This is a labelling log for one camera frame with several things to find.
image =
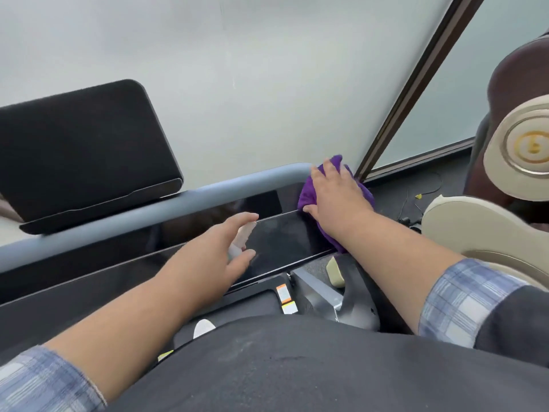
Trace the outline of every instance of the purple microfiber cloth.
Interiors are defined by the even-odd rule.
[[[333,158],[330,159],[330,162],[332,162],[332,165],[335,166],[335,168],[338,170],[338,172],[340,171],[339,168],[341,166],[342,159],[343,159],[343,157],[341,155],[335,155]],[[347,165],[344,165],[344,166],[347,168],[347,170],[349,171],[349,173],[351,173],[351,176],[352,176],[353,173],[351,172],[349,167]],[[324,168],[322,167],[322,165],[319,166],[319,170],[320,170],[320,172],[325,174],[324,173]],[[374,206],[374,197],[373,197],[372,193],[369,190],[367,190],[366,187],[363,184],[361,184],[360,182],[357,182],[357,184],[359,185],[360,189],[362,190],[362,194],[364,195],[364,198],[373,207]],[[298,210],[302,211],[304,206],[312,205],[312,204],[316,205],[316,191],[315,191],[315,187],[312,184],[312,179],[309,176],[307,178],[307,180],[305,181],[305,185],[303,186],[303,189],[301,190],[301,194],[299,195]],[[336,250],[338,250],[340,253],[345,253],[347,251],[347,250],[345,250],[345,248],[341,244],[339,244],[336,240],[334,240],[332,237],[327,235],[326,232],[322,229],[322,227],[320,227],[320,224],[319,224],[319,229],[320,229],[320,232],[322,233],[322,235],[324,235],[324,237],[326,237],[326,239],[330,243],[333,244],[333,246],[335,247]]]

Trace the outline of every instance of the person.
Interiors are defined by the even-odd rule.
[[[151,280],[4,365],[0,410],[545,410],[547,293],[376,214],[347,171],[328,160],[324,170],[311,169],[317,204],[305,212],[415,336],[305,315],[245,318],[143,376],[254,257],[248,249],[227,263],[238,228],[258,218],[240,213],[188,242]]]

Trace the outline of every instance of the person's left hand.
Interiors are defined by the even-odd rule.
[[[181,293],[196,309],[221,298],[238,279],[255,256],[246,250],[228,263],[228,249],[238,228],[256,221],[259,215],[240,213],[217,224],[189,241],[174,254],[157,273],[155,280],[169,291]]]

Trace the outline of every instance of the glossy black panel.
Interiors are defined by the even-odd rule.
[[[184,215],[0,274],[0,304],[185,243],[241,211],[260,219],[295,210],[302,183]]]
[[[314,220],[297,211],[259,221],[247,246],[257,250],[257,257],[230,291],[334,251]],[[0,330],[9,330],[0,339],[0,364],[150,279],[180,247],[142,256],[0,306]]]

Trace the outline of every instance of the blue plaid shirt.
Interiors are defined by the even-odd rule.
[[[464,259],[433,286],[423,306],[419,334],[472,348],[490,312],[526,284]],[[0,412],[91,412],[105,407],[105,399],[81,371],[43,346],[0,368]]]

